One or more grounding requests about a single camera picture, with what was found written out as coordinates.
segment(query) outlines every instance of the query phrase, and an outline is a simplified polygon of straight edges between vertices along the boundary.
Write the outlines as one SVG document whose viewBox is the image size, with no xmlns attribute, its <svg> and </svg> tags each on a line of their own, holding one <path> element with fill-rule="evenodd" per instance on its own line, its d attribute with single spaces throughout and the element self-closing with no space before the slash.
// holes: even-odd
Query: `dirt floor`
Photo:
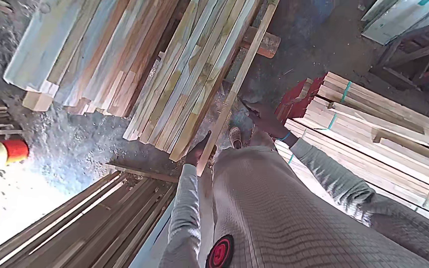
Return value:
<svg viewBox="0 0 429 268">
<path fill-rule="evenodd" d="M 181 164 L 170 161 L 168 154 L 152 145 L 122 138 L 129 118 L 97 112 L 71 115 L 58 103 L 46 113 L 22 107 L 25 91 L 6 84 L 2 74 L 38 2 L 7 2 L 14 14 L 0 12 L 0 98 L 24 130 L 23 137 L 31 149 L 27 167 L 69 195 L 100 178 L 105 172 L 102 165 L 112 160 L 163 174 L 181 172 Z M 268 29 L 282 38 L 279 50 L 273 59 L 256 56 L 240 95 L 249 101 L 265 102 L 274 109 L 283 94 L 299 81 L 333 71 L 429 116 L 429 93 L 398 91 L 368 73 L 384 49 L 360 35 L 360 18 L 370 5 L 370 1 L 361 0 L 281 0 Z M 204 136 L 216 121 L 222 100 L 223 96 L 218 94 L 198 137 Z M 234 107 L 229 125 L 240 126 L 243 139 L 248 142 L 252 123 L 239 109 Z M 226 135 L 220 140 L 221 148 L 228 146 Z"/>
</svg>

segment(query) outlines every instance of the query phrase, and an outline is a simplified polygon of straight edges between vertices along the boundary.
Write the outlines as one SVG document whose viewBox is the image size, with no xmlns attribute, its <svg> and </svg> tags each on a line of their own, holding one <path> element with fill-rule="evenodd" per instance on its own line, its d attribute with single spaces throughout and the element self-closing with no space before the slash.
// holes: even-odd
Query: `hand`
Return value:
<svg viewBox="0 0 429 268">
<path fill-rule="evenodd" d="M 203 154 L 203 150 L 205 149 L 206 144 L 208 143 L 208 139 L 211 136 L 211 130 L 208 131 L 206 137 L 200 141 L 193 149 L 191 149 L 186 154 L 185 164 L 191 164 L 195 167 L 198 165 L 198 161 L 200 160 L 201 155 Z"/>
<path fill-rule="evenodd" d="M 282 139 L 289 133 L 289 130 L 277 120 L 276 116 L 265 105 L 258 102 L 245 102 L 245 104 L 247 107 L 257 112 L 249 111 L 248 117 L 253 120 L 253 123 L 261 130 L 269 133 L 271 137 Z M 284 140 L 284 143 L 292 147 L 297 140 L 298 138 L 291 133 L 291 135 Z"/>
</svg>

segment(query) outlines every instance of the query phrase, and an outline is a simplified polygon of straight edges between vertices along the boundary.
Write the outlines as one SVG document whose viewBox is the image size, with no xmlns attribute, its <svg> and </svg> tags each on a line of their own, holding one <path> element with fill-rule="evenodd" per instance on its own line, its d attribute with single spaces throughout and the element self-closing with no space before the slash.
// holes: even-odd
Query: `sandal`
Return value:
<svg viewBox="0 0 429 268">
<path fill-rule="evenodd" d="M 241 149 L 243 143 L 241 142 L 241 130 L 239 127 L 233 127 L 229 131 L 229 141 L 231 142 L 231 147 L 234 149 Z"/>
</svg>

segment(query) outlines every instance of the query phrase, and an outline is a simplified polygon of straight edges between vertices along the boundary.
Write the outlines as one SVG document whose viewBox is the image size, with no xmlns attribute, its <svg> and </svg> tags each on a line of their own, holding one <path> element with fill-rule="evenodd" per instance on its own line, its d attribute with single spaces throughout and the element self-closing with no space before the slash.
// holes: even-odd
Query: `gray sweatshirt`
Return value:
<svg viewBox="0 0 429 268">
<path fill-rule="evenodd" d="M 214 239 L 233 236 L 230 267 L 429 267 L 428 219 L 302 139 L 291 151 L 345 213 L 276 151 L 224 150 L 213 174 Z M 198 267 L 200 242 L 196 167 L 184 165 L 159 267 Z"/>
</svg>

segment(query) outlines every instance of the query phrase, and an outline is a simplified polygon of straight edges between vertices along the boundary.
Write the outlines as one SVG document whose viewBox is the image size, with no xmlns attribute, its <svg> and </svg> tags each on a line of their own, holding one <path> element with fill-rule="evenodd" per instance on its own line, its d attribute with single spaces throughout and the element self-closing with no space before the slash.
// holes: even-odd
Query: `bracelet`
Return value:
<svg viewBox="0 0 429 268">
<path fill-rule="evenodd" d="M 278 141 L 283 142 L 285 139 L 287 139 L 289 136 L 291 135 L 291 132 L 287 132 L 287 135 L 285 137 L 283 137 L 282 139 L 277 139 Z"/>
</svg>

